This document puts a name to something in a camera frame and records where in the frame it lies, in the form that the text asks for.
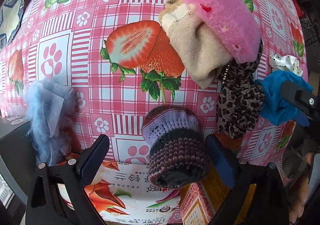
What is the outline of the red patterned box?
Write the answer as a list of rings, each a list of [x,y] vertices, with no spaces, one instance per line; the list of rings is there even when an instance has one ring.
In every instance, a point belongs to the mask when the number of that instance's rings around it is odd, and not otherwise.
[[[229,191],[216,169],[210,165],[204,179],[180,189],[179,208],[183,224],[208,224]]]

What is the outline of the plaid star fabric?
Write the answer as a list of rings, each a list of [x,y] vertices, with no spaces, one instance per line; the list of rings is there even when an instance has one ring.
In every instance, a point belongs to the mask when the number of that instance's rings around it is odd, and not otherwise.
[[[24,0],[4,0],[1,5],[1,50],[14,38],[19,30],[24,13]]]

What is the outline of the white polka dot scrunchie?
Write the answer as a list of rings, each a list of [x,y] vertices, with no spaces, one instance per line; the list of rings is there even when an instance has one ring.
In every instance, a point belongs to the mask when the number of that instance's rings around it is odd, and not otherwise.
[[[272,55],[269,57],[269,65],[272,71],[290,71],[300,77],[303,75],[303,69],[299,66],[299,60],[294,56]]]

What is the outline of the large pink foam sponge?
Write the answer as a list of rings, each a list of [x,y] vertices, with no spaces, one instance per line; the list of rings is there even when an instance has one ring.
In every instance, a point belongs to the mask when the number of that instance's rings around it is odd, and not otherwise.
[[[182,0],[213,31],[238,64],[256,60],[260,29],[242,0]]]

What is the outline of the purple knitted hat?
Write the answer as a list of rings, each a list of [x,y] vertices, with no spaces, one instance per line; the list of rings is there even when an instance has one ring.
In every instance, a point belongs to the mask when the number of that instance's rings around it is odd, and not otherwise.
[[[189,109],[162,105],[144,118],[142,136],[150,145],[149,181],[176,189],[206,177],[209,159],[202,129]]]

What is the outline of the light blue fluffy cloth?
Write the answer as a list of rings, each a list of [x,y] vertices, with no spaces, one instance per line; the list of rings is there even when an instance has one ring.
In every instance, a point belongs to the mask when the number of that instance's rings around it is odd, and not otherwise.
[[[72,137],[67,129],[72,127],[71,114],[76,105],[74,90],[45,78],[31,83],[24,100],[36,163],[57,165],[71,152]]]

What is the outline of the leopard print scarf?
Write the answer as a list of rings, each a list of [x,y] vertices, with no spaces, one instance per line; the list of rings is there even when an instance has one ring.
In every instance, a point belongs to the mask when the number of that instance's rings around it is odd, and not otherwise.
[[[233,59],[224,66],[219,76],[221,91],[216,103],[218,133],[237,139],[255,128],[265,98],[263,87],[253,77],[262,53],[263,42],[260,42],[254,62],[237,64]]]

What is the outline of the pink strawberry tablecloth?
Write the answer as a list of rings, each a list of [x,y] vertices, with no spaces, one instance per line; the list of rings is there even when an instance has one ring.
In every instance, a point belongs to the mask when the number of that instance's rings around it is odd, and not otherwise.
[[[31,0],[1,52],[1,114],[18,126],[2,158],[24,194],[36,166],[28,125],[22,124],[24,95],[34,81],[51,78],[75,90],[76,144],[87,148],[107,135],[106,161],[149,163],[142,121],[162,103],[191,109],[205,135],[216,131],[221,83],[199,87],[170,50],[158,22],[166,1]]]

